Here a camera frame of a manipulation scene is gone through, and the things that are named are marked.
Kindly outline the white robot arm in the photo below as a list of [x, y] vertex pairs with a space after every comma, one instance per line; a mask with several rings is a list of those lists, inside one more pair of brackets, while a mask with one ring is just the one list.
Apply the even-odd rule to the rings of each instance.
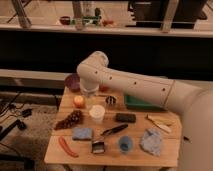
[[81, 92], [90, 96], [100, 85], [162, 107], [182, 123], [178, 171], [213, 171], [213, 89], [178, 80], [118, 71], [105, 53], [95, 51], [77, 66]]

